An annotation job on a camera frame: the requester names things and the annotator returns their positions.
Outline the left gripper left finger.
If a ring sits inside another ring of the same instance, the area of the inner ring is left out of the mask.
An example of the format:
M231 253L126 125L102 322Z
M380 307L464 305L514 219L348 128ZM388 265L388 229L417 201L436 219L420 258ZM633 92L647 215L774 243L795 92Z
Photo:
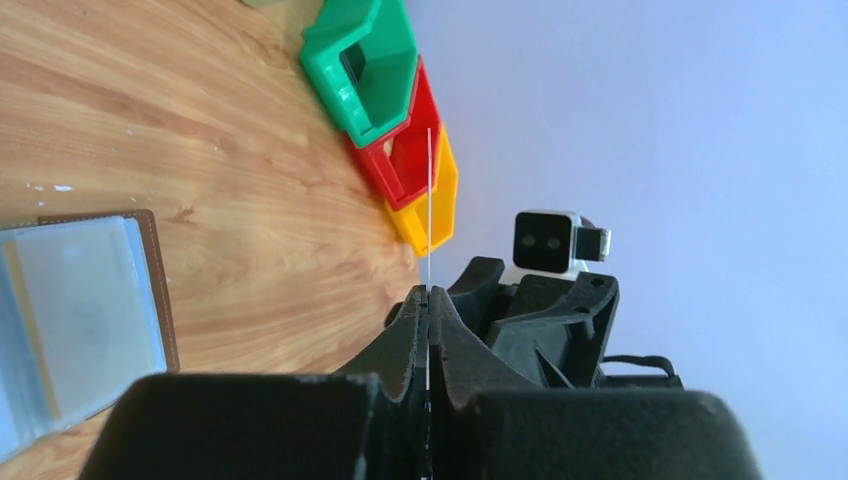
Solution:
M84 479L420 479L424 320L413 287L331 374L157 374L112 409Z

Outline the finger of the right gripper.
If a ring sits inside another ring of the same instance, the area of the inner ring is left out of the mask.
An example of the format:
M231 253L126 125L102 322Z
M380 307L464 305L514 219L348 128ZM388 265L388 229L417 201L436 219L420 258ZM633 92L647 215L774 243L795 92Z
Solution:
M478 338L485 338L507 311L507 286L500 283L504 271L503 260L477 256L448 288L462 322Z
M595 387L619 296L612 276L526 275L505 316L491 324L486 345L536 385Z

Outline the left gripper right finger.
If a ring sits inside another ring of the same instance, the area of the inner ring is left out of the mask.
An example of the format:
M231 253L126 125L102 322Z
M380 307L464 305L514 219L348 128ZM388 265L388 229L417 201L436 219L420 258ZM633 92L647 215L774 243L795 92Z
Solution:
M758 479L734 413L680 389L543 389L430 294L432 462L438 479Z

